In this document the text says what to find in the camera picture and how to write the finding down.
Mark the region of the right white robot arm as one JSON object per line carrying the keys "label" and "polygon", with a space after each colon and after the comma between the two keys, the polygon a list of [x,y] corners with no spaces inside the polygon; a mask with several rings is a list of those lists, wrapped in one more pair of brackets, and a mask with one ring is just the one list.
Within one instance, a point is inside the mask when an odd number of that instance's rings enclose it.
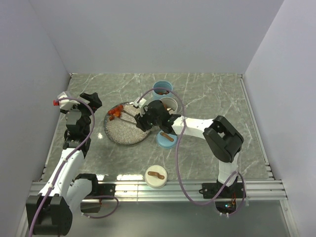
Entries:
{"label": "right white robot arm", "polygon": [[234,193],[237,158],[244,138],[224,116],[214,119],[187,118],[170,114],[160,100],[147,103],[144,98],[137,98],[134,107],[140,109],[140,113],[134,116],[136,127],[144,132],[157,126],[167,134],[204,139],[219,161],[218,193],[225,198]]}

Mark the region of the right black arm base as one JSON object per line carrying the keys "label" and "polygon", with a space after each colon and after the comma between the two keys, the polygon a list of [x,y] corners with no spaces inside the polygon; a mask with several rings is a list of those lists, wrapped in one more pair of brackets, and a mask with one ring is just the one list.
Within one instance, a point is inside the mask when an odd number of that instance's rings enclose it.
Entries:
{"label": "right black arm base", "polygon": [[[204,199],[211,199],[221,187],[222,185],[218,181],[216,183],[202,183],[199,193]],[[240,204],[242,204],[246,199],[246,192],[243,183],[236,179],[231,186],[224,187],[215,200],[215,207],[220,214],[230,216],[238,210],[237,199],[239,198],[241,199]]]}

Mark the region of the white lid brown handle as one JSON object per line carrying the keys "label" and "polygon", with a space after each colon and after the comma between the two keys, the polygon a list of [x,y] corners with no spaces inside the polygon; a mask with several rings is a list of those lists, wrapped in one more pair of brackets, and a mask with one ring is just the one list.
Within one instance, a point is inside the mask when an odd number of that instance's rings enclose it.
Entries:
{"label": "white lid brown handle", "polygon": [[153,189],[160,189],[167,183],[168,174],[164,167],[152,165],[145,172],[145,182]]}

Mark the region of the metal serving tongs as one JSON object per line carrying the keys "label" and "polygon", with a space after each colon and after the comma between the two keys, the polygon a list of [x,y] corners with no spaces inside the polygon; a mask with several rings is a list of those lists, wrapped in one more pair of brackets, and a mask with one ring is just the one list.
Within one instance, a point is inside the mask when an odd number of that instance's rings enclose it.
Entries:
{"label": "metal serving tongs", "polygon": [[120,119],[121,121],[126,122],[128,124],[136,125],[136,121],[134,119],[134,116],[125,110],[122,110],[120,112],[120,116],[118,117],[118,119]]}

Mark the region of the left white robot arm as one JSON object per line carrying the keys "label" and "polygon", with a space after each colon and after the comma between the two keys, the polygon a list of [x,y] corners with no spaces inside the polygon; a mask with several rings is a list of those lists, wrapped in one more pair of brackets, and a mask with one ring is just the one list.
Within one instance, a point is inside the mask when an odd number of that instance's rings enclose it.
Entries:
{"label": "left white robot arm", "polygon": [[67,91],[53,101],[65,114],[66,130],[62,153],[52,175],[37,195],[26,201],[29,236],[68,234],[73,212],[81,201],[95,198],[100,187],[94,174],[76,176],[91,144],[95,112],[102,107],[98,93],[82,93],[73,98]]}

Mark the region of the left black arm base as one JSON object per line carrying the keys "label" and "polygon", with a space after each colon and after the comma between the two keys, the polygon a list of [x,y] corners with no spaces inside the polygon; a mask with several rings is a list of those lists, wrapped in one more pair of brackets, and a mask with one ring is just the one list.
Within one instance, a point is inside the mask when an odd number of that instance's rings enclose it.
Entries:
{"label": "left black arm base", "polygon": [[115,200],[115,184],[101,183],[98,185],[96,191],[88,194],[80,204],[80,210],[83,213],[99,213],[102,207],[110,207],[116,205]]}

